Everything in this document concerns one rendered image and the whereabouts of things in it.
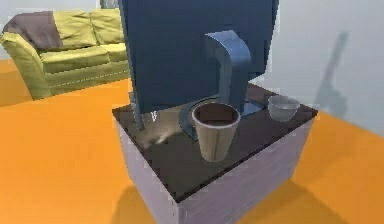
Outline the small grey bowl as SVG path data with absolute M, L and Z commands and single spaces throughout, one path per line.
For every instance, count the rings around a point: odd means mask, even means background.
M 300 103 L 288 96 L 275 95 L 268 99 L 270 117 L 279 122 L 289 121 L 299 107 Z

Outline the yellow-green sofa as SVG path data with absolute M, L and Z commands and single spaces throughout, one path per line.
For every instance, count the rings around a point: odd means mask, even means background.
M 35 49 L 18 34 L 0 34 L 32 99 L 129 77 L 120 11 L 52 11 L 63 47 Z

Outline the blue television set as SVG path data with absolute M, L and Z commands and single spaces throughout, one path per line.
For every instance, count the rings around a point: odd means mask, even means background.
M 142 115 L 216 97 L 240 114 L 248 82 L 265 73 L 279 0 L 119 0 L 138 130 Z

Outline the beige drum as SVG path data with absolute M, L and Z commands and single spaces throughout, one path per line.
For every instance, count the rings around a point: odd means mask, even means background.
M 209 162 L 222 161 L 230 148 L 241 119 L 230 105 L 206 103 L 192 112 L 202 157 Z

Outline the grey-purple blanket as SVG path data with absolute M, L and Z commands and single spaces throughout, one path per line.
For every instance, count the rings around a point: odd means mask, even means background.
M 35 49 L 63 47 L 52 11 L 17 14 L 4 26 L 6 34 L 18 34 Z

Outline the grey cabinet with dark top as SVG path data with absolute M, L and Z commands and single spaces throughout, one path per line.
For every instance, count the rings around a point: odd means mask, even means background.
M 264 109 L 240 121 L 226 158 L 208 162 L 174 107 L 143 116 L 113 110 L 130 179 L 157 224 L 234 224 L 296 168 L 317 111 L 301 105 L 287 122 Z

